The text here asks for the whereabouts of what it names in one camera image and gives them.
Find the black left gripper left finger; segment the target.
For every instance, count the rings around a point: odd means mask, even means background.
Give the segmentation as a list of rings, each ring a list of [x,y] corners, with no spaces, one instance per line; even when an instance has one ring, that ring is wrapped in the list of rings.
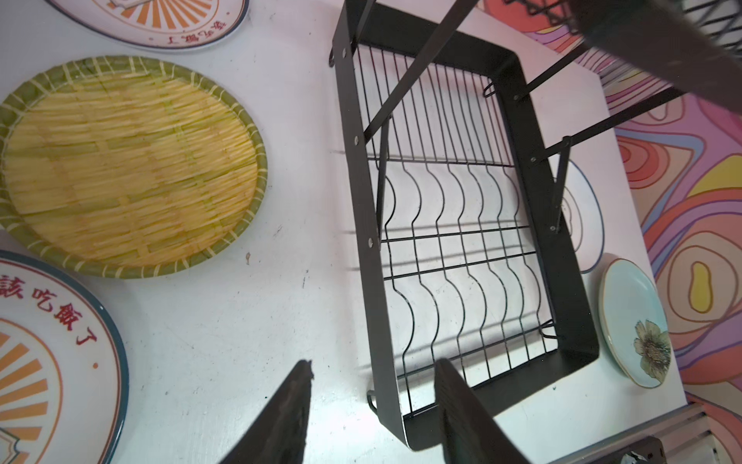
[[[221,463],[303,463],[312,380],[311,362],[298,361]]]

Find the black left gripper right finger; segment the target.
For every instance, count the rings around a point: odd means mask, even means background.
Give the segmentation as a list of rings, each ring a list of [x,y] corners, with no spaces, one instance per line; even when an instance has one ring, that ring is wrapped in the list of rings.
[[[446,463],[528,463],[450,361],[435,363],[435,396]]]

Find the white plate with clover emblem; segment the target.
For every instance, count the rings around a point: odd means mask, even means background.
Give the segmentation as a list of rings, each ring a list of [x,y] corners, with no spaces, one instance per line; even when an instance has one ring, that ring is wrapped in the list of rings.
[[[568,226],[580,272],[592,272],[605,249],[605,224],[598,197],[585,173],[570,160],[562,199],[562,214]]]

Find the black metal dish rack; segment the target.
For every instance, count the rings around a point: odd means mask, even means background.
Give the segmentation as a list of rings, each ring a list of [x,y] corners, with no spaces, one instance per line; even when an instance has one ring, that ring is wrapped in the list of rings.
[[[345,1],[328,58],[369,340],[369,407],[411,450],[440,443],[433,371],[488,412],[531,412],[545,454],[688,402],[741,459],[741,98],[714,102],[585,42],[565,1]],[[605,249],[582,274],[569,162]],[[618,258],[656,286],[674,359],[656,389],[599,320]]]

